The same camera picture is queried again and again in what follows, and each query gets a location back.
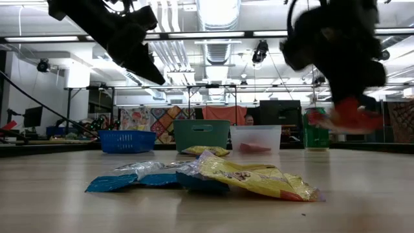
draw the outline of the blue basket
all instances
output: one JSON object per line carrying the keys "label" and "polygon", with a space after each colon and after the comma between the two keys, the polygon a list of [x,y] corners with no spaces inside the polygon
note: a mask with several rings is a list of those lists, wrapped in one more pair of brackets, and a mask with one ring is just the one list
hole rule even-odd
{"label": "blue basket", "polygon": [[139,130],[99,130],[105,153],[140,153],[154,149],[156,133]]}

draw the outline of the wooden table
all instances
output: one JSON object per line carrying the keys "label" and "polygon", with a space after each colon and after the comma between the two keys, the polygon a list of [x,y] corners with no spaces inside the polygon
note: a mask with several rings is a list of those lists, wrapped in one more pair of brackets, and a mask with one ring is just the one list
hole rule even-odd
{"label": "wooden table", "polygon": [[242,190],[222,196],[143,188],[83,192],[96,176],[130,162],[192,159],[175,151],[0,159],[0,232],[414,232],[414,157],[347,150],[279,154],[228,159],[300,174],[327,201],[293,203]]}

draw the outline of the clear plastic container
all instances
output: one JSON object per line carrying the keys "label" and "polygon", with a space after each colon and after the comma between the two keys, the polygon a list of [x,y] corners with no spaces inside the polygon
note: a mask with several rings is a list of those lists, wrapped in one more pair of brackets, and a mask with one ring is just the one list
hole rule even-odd
{"label": "clear plastic container", "polygon": [[242,143],[270,148],[264,153],[277,153],[280,149],[281,126],[231,126],[233,151],[240,151]]}

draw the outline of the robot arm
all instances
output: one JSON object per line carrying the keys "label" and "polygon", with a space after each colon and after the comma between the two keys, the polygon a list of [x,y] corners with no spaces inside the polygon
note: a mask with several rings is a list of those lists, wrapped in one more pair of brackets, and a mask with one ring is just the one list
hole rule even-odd
{"label": "robot arm", "polygon": [[60,21],[69,16],[116,64],[162,85],[165,79],[151,61],[148,45],[142,44],[146,31],[153,30],[158,23],[151,7],[130,12],[132,0],[125,0],[124,11],[110,12],[105,1],[108,0],[48,0],[49,15]]}

